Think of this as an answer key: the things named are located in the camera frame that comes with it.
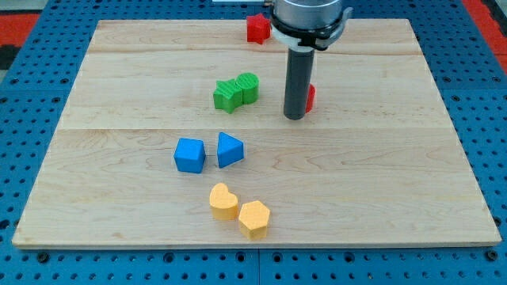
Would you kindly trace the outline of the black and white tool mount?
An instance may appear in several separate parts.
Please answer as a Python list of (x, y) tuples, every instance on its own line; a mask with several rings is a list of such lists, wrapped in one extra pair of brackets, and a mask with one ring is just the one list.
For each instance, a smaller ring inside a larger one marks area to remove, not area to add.
[(270, 21), (273, 36), (289, 49), (325, 51), (341, 37), (352, 15), (352, 7), (274, 6)]

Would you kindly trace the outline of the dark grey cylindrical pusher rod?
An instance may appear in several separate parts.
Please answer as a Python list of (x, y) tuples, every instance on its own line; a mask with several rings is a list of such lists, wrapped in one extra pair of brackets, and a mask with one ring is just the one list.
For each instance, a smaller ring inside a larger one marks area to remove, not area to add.
[(306, 114), (313, 61), (314, 51), (288, 50), (284, 115), (290, 120), (300, 120)]

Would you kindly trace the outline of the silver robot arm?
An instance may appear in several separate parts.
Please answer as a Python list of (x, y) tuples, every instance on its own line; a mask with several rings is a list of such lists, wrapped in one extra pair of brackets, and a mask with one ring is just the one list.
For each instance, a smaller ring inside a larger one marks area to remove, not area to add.
[(288, 47), (284, 115), (306, 114), (314, 53), (335, 43), (353, 15), (342, 0), (275, 0), (270, 11), (272, 35)]

